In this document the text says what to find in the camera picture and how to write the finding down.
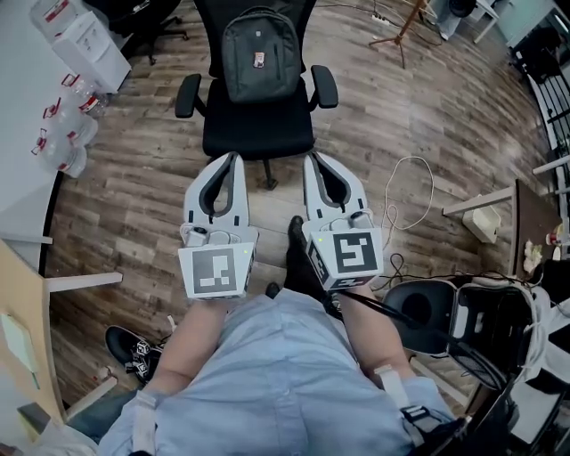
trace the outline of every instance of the black pants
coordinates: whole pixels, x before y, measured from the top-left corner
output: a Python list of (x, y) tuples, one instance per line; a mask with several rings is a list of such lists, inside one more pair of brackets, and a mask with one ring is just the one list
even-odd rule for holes
[(319, 278), (314, 272), (313, 265), (311, 265), (301, 241), (289, 241), (286, 263), (287, 277), (285, 278), (284, 287), (323, 302), (327, 293), (322, 289)]

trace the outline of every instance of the forearm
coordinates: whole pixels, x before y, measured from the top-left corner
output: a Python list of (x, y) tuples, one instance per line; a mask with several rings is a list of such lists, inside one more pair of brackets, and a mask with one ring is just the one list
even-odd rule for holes
[(173, 395), (186, 388), (214, 354), (226, 314), (223, 302), (192, 304), (164, 347), (145, 390)]
[[(349, 291), (375, 299), (368, 286)], [(350, 297), (340, 294), (339, 299), (346, 333), (362, 372), (371, 378), (375, 369), (390, 364), (401, 378), (414, 377), (392, 321)]]

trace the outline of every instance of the black shoe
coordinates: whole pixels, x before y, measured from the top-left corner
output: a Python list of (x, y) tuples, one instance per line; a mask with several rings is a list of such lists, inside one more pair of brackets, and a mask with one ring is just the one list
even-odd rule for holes
[(289, 248), (299, 246), (303, 251), (306, 249), (305, 235), (303, 234), (303, 217), (294, 216), (289, 222), (287, 230), (289, 236)]
[(271, 299), (275, 299), (275, 297), (281, 291), (281, 287), (274, 281), (272, 281), (267, 288), (265, 289), (265, 295), (270, 297)]
[(159, 365), (161, 349), (151, 345), (138, 334), (120, 326), (107, 328), (105, 344), (127, 373), (134, 373), (143, 385), (151, 381)]

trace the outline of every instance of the wooden floor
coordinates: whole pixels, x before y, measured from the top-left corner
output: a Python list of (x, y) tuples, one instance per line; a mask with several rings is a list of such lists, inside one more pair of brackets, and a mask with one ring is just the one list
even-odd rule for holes
[[(371, 7), (371, 2), (359, 4)], [(411, 9), (401, 2), (391, 5), (403, 15)], [(202, 97), (209, 86), (208, 41), (192, 8), (183, 2), (177, 11), (190, 41), (161, 38), (153, 67), (142, 53), (131, 59), (133, 71), (100, 120), (85, 172), (77, 180), (66, 178), (61, 187), (47, 275), (120, 271), (125, 277), (120, 286), (53, 296), (55, 365), (68, 403), (94, 387), (99, 368), (116, 365), (104, 346), (108, 325), (157, 340), (169, 332), (167, 315), (178, 321), (188, 305), (176, 257), (178, 230), (184, 192), (208, 159), (201, 150), (203, 119), (197, 113), (176, 119), (174, 102), (178, 86), (191, 73), (203, 75)], [(418, 22), (413, 27), (439, 41)], [(531, 169), (544, 162), (547, 144), (534, 100), (508, 66), (495, 30), (479, 46), (472, 43), (476, 32), (470, 27), (440, 46), (409, 33), (403, 41), (406, 69), (394, 45), (376, 50), (366, 45), (372, 36), (394, 33), (365, 12), (314, 9), (305, 35), (305, 63), (327, 65), (339, 94), (335, 110), (313, 114), (315, 148), (362, 179), (378, 223), (397, 160), (419, 155), (432, 167), (433, 206), (424, 222), (395, 232), (386, 251), (387, 273), (393, 271), (388, 261), (393, 252), (404, 256), (407, 273), (418, 275), (506, 267), (507, 242), (484, 251), (488, 260), (482, 263), (479, 242), (458, 217), (442, 217), (441, 209), (511, 185), (515, 177), (539, 188)], [(305, 80), (311, 93), (310, 72)], [(293, 215), (305, 214), (302, 158), (272, 166), (279, 180), (274, 191), (263, 189), (260, 164), (246, 167), (250, 222), (260, 231), (254, 293), (263, 292), (270, 280), (283, 280), (284, 233)], [(389, 193), (400, 209), (400, 224), (421, 216), (429, 192), (428, 171), (419, 163), (402, 164)], [(506, 224), (508, 209), (500, 210)], [(121, 387), (134, 384), (121, 375)]]

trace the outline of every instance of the dark gray backpack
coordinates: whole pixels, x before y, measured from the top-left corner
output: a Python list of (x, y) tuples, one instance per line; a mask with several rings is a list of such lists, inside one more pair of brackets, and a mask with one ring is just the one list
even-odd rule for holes
[(222, 36), (224, 78), (234, 103), (274, 102), (297, 89), (301, 52), (291, 20), (255, 6), (232, 20)]

